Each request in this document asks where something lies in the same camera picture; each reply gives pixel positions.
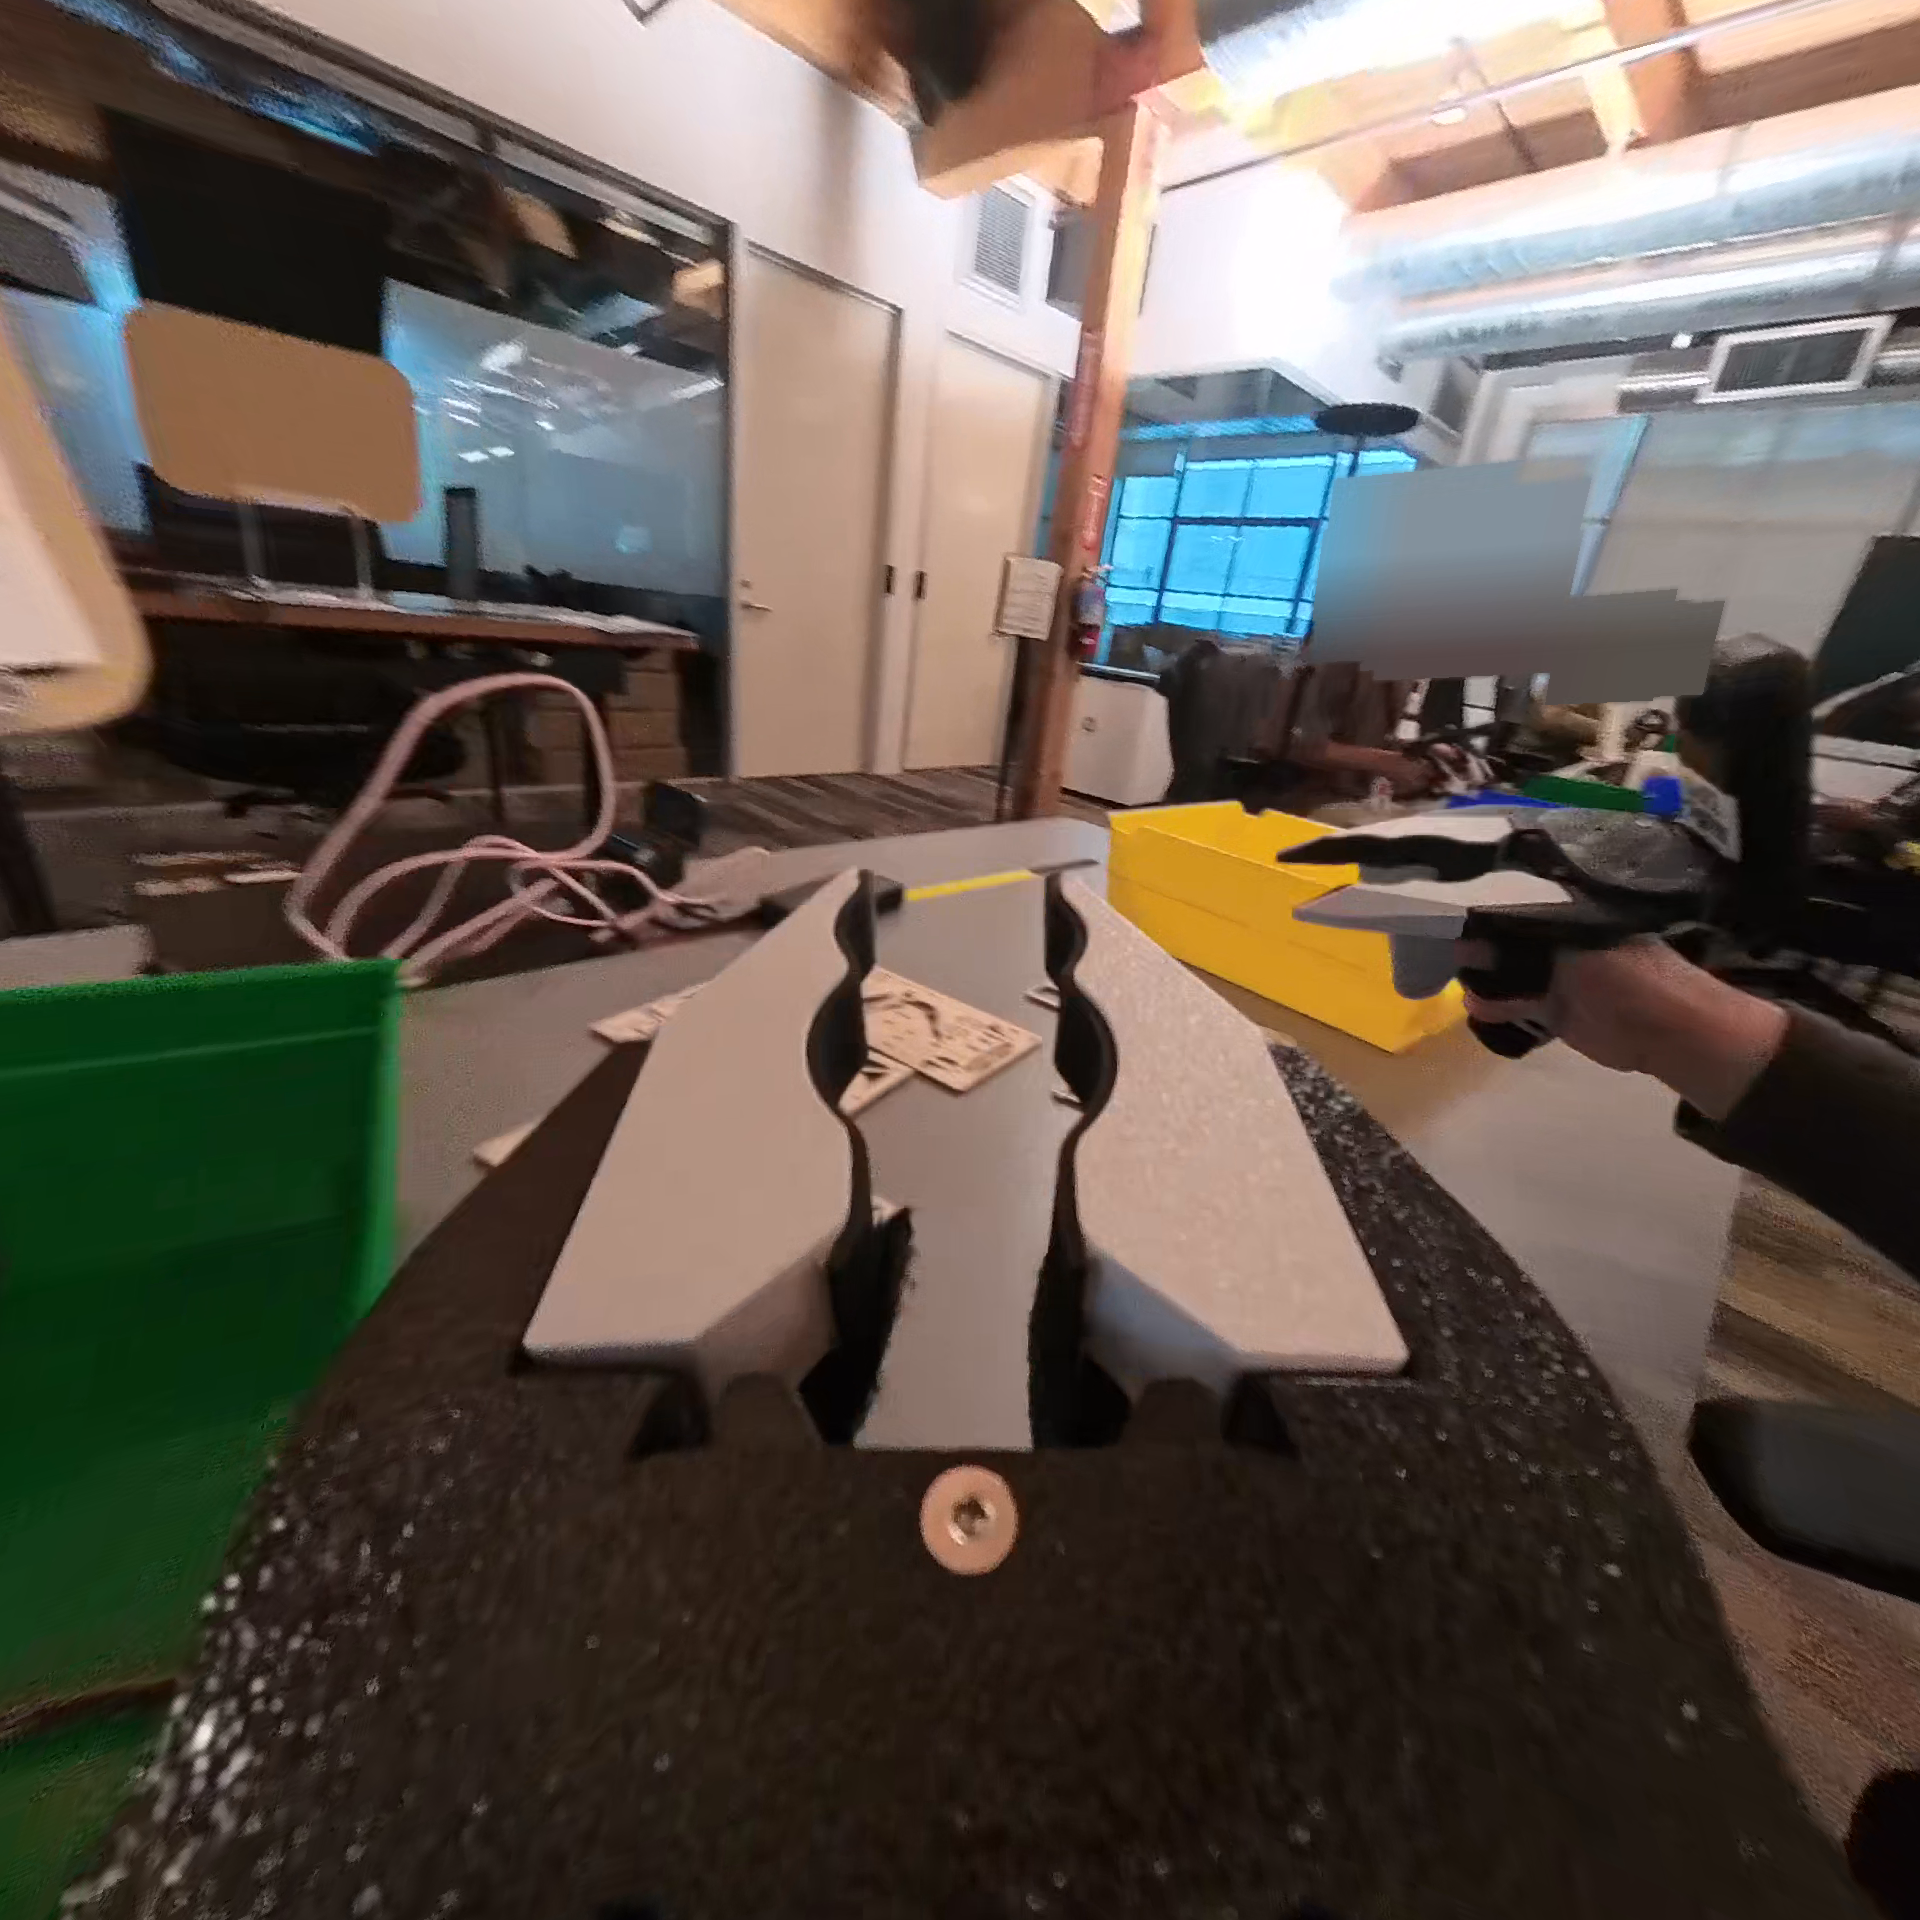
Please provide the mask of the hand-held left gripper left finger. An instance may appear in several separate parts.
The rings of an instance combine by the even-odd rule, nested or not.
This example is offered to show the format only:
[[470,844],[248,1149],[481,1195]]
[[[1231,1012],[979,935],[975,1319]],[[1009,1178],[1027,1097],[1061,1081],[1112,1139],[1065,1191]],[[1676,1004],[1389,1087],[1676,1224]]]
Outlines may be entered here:
[[867,1041],[871,879],[824,879],[647,1045],[522,1336],[527,1361],[797,1384],[873,1230],[840,1114]]

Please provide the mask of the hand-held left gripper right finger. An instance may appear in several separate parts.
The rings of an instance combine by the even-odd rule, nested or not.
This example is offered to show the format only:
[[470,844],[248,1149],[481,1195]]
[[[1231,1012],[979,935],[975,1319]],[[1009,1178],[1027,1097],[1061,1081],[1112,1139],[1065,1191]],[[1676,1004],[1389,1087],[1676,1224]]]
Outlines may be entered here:
[[1071,873],[1046,879],[1071,1097],[1038,1384],[1389,1378],[1401,1334],[1274,1049]]

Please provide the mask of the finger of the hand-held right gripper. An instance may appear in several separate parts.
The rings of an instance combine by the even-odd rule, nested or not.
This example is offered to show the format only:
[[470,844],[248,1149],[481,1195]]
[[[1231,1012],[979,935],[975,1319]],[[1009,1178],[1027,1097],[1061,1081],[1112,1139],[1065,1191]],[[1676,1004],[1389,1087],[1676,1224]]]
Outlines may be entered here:
[[1331,829],[1274,852],[1281,866],[1407,871],[1480,879],[1495,871],[1547,875],[1547,839],[1518,815],[1403,815]]
[[1314,927],[1383,935],[1459,935],[1472,914],[1526,914],[1572,902],[1567,887],[1541,875],[1478,875],[1466,881],[1387,875],[1358,879],[1316,894],[1295,906],[1291,916]]

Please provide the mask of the narrow wooden parts sheet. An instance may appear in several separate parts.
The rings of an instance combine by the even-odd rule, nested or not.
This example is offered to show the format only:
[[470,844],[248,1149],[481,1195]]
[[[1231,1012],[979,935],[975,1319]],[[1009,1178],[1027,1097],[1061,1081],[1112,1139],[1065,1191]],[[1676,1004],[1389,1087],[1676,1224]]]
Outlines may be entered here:
[[1040,1049],[1040,1037],[890,970],[861,981],[865,1060],[838,1110],[857,1116],[909,1080],[969,1095]]

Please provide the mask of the person's right forearm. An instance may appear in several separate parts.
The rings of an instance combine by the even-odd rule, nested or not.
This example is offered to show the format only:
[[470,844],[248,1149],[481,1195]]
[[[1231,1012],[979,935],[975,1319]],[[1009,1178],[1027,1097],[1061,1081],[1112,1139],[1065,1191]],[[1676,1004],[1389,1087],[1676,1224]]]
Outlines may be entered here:
[[1673,1130],[1790,1193],[1915,1284],[1915,1056],[1792,1010],[1773,1058],[1728,1114],[1678,1103]]

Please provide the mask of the person's right hand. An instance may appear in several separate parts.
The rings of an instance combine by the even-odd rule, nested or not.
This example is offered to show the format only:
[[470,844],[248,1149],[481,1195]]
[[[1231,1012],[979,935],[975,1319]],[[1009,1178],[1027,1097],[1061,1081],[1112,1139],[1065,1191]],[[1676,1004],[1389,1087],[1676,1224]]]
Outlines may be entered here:
[[1555,960],[1540,1022],[1597,1066],[1651,1078],[1709,1122],[1779,1054],[1788,1012],[1636,941]]

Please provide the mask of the yellow storage bin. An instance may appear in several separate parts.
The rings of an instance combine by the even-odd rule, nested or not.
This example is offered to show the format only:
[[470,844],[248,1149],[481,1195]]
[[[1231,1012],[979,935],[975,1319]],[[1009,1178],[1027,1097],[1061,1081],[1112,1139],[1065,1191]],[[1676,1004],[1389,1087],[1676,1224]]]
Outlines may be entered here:
[[1459,987],[1395,991],[1383,935],[1295,918],[1358,877],[1285,858],[1324,825],[1221,802],[1117,810],[1108,831],[1108,900],[1187,966],[1387,1054],[1462,1026]]

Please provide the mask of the green storage bin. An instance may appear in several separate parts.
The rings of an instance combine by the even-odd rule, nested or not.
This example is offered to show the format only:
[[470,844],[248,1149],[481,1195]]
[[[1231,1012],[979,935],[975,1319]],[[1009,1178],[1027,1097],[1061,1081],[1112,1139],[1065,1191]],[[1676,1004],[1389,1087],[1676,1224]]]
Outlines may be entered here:
[[3,1716],[154,1687],[391,1274],[393,962],[1,999]]

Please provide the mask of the white door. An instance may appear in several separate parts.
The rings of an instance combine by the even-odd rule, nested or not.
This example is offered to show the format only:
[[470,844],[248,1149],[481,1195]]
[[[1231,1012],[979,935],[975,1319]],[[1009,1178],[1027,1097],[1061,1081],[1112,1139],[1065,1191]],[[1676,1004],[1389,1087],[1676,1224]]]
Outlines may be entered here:
[[898,310],[763,249],[732,316],[732,769],[846,775],[871,736]]
[[919,584],[901,740],[909,771],[998,760],[1013,644],[1004,561],[1029,551],[1058,384],[948,335],[934,362]]

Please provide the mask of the long wooden desk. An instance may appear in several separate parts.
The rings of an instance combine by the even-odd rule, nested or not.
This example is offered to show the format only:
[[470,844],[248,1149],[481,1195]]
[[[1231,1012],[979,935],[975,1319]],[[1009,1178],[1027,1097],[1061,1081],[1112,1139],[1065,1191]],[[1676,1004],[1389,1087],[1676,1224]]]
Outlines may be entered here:
[[277,632],[381,638],[431,650],[497,648],[516,653],[618,652],[695,655],[697,634],[670,625],[593,611],[460,603],[429,594],[335,594],[308,588],[254,588],[173,574],[134,574],[130,601],[150,623],[261,628]]

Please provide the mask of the wooden clipboard stand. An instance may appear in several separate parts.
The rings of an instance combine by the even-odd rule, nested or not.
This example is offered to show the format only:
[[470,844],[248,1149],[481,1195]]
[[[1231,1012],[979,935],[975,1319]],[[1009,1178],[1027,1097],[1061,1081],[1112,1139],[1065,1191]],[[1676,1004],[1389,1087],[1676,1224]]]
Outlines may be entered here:
[[[5,357],[30,384],[38,403],[34,384],[21,362],[9,328],[1,330],[1,364]],[[22,675],[7,671],[1,663],[3,736],[82,733],[105,727],[142,700],[152,679],[152,646],[146,623],[130,601],[113,551],[94,522],[65,457],[63,463],[76,509],[86,522],[86,532],[73,532],[65,538],[63,565],[90,617],[100,663],[88,671],[63,675]]]

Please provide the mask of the beige board on stand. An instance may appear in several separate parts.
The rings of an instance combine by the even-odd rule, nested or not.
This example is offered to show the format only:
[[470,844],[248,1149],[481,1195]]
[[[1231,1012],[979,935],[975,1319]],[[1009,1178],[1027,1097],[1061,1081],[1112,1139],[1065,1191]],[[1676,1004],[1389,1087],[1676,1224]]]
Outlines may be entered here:
[[414,395],[377,355],[142,303],[123,322],[130,399],[159,484],[234,515],[254,588],[277,580],[261,517],[348,526],[354,596],[371,601],[371,528],[420,509]]

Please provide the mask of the printed instruction sheet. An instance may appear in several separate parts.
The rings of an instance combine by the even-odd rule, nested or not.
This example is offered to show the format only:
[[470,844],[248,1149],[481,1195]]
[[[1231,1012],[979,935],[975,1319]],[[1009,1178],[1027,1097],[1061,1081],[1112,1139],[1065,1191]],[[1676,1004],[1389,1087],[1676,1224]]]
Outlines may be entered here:
[[57,441],[17,366],[1,364],[1,663],[63,675],[100,663],[65,538],[86,532]]

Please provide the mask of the wooden support post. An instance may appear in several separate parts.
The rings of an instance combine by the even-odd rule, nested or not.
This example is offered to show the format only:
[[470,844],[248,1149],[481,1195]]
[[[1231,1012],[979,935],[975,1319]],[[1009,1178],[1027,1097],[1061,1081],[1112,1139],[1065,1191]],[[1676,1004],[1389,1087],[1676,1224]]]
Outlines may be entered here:
[[1094,596],[1154,235],[1160,116],[1148,100],[1135,100],[1110,116],[1100,135],[1088,276],[1050,515],[1048,555],[1061,576],[1050,632],[1027,650],[1023,727],[1009,785],[1009,808],[1019,819],[1052,813],[1061,790],[1083,653],[1081,613]]

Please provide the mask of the silver ventilation duct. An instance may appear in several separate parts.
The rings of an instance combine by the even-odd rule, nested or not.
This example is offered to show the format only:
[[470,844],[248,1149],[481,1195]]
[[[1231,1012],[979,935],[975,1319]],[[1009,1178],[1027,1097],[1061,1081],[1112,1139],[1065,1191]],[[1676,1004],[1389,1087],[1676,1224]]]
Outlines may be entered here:
[[1335,289],[1381,314],[1391,362],[1871,312],[1915,301],[1915,191],[1914,129],[1771,154],[1709,139],[1356,222]]

